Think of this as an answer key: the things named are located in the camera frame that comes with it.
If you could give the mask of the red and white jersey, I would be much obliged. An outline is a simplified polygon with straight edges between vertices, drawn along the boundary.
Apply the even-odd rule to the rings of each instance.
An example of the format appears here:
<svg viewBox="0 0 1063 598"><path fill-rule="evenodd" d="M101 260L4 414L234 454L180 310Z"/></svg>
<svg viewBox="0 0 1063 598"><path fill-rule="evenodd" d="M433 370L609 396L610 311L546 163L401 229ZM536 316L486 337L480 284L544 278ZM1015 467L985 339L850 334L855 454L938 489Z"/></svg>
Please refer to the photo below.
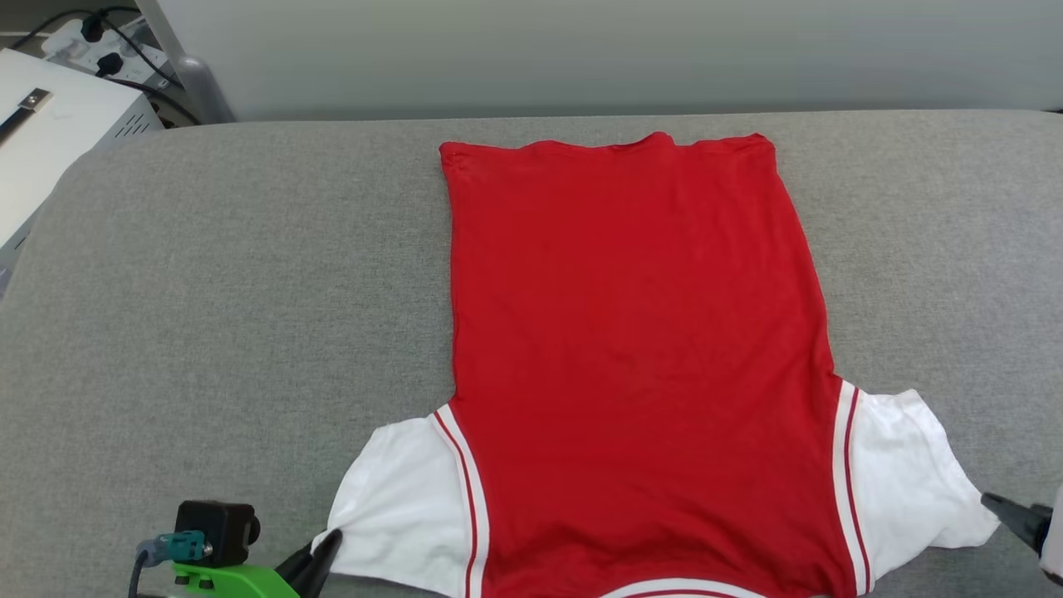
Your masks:
<svg viewBox="0 0 1063 598"><path fill-rule="evenodd" d="M331 571L448 598L858 598L996 531L916 391L836 374L766 137L440 155L454 395L365 444Z"/></svg>

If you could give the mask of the grey metal stand leg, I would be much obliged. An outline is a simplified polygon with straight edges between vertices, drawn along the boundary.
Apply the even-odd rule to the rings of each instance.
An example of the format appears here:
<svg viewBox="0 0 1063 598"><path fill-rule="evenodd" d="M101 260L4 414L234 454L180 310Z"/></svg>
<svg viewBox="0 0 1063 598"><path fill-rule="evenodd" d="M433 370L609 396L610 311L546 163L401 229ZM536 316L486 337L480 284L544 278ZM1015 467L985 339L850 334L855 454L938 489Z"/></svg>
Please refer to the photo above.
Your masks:
<svg viewBox="0 0 1063 598"><path fill-rule="evenodd" d="M135 0L147 23L167 54L179 82L204 124L234 124L237 118L227 105L223 91L208 64L186 51L174 24L164 14L162 0Z"/></svg>

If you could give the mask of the white metal equipment box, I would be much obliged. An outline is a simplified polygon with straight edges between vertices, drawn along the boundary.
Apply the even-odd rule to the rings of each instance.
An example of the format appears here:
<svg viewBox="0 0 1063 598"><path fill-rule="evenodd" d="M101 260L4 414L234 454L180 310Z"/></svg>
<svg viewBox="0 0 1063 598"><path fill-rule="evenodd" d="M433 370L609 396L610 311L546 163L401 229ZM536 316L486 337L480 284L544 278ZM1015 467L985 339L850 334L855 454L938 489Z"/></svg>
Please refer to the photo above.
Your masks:
<svg viewBox="0 0 1063 598"><path fill-rule="evenodd" d="M84 153L162 131L144 92L19 51L0 51L0 272Z"/></svg>

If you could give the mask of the white power strip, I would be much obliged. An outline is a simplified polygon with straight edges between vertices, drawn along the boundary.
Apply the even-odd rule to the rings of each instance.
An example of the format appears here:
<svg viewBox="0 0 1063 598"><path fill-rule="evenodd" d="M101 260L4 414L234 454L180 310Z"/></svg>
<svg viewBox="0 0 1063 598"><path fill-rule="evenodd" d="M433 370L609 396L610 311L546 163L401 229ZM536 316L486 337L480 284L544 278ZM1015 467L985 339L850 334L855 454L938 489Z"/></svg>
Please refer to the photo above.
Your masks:
<svg viewBox="0 0 1063 598"><path fill-rule="evenodd" d="M119 69L111 79L149 85L156 90L169 86L163 76L176 76L174 66L157 46L144 16L121 24L117 30L106 24L101 27L100 38L91 41L86 37L90 29L83 25L83 19L69 19L43 42L43 58L78 71L96 73L100 69L99 61L118 56Z"/></svg>

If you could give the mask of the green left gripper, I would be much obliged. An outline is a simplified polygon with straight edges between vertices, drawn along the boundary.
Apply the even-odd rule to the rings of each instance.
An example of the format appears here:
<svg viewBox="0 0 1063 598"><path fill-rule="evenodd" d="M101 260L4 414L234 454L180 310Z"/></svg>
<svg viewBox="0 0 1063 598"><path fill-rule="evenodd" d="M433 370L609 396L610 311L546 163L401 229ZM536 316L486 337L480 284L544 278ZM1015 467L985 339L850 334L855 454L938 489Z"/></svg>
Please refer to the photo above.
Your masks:
<svg viewBox="0 0 1063 598"><path fill-rule="evenodd" d="M175 581L197 598L318 598L343 540L331 530L313 554L299 550L273 569L239 565L209 568L174 563Z"/></svg>

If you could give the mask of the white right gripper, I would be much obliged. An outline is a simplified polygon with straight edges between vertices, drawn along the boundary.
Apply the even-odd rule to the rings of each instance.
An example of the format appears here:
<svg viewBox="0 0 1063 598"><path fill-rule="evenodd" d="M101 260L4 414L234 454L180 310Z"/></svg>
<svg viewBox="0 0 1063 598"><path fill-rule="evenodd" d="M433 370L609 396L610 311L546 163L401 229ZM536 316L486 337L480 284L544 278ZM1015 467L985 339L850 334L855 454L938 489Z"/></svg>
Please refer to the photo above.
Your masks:
<svg viewBox="0 0 1063 598"><path fill-rule="evenodd" d="M1063 583L1063 485L1049 506L1022 506L998 493L983 493L981 505L1036 553L1041 571Z"/></svg>

